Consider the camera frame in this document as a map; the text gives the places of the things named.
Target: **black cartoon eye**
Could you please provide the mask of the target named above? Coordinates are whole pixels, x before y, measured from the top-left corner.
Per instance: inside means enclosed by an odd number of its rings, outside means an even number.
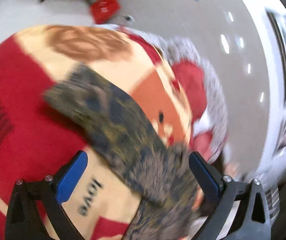
[[[163,121],[164,121],[164,114],[163,114],[163,112],[160,112],[158,114],[158,120],[159,120],[160,123],[163,123]]]

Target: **red bag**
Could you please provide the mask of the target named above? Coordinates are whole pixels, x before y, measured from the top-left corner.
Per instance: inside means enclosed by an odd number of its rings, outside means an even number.
[[[111,18],[119,9],[117,0],[97,0],[91,5],[91,13],[96,24],[102,24]]]

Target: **small object on floor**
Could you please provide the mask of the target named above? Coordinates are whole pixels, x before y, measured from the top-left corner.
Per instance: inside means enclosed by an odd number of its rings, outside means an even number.
[[[97,0],[91,5],[90,13],[96,24],[102,24],[110,19],[120,8],[117,0]]]

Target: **camouflage fabric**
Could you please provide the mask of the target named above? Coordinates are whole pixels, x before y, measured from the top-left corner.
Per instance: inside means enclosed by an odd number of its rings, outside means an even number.
[[[139,105],[87,66],[45,94],[81,125],[93,149],[143,198],[124,239],[177,239],[193,221],[197,182],[182,145],[166,148]]]

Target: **screw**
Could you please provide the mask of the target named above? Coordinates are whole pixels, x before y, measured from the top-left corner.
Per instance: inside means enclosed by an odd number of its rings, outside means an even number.
[[[253,182],[257,186],[261,184],[261,182],[258,179],[253,179]]]
[[[22,183],[23,183],[22,179],[17,179],[15,182],[16,185],[21,185]]]
[[[50,182],[53,180],[53,176],[52,175],[46,175],[45,176],[45,181]]]
[[[229,175],[225,175],[225,176],[223,177],[223,180],[224,180],[225,182],[231,182],[231,181],[232,181],[232,178],[231,178],[231,176],[229,176]]]

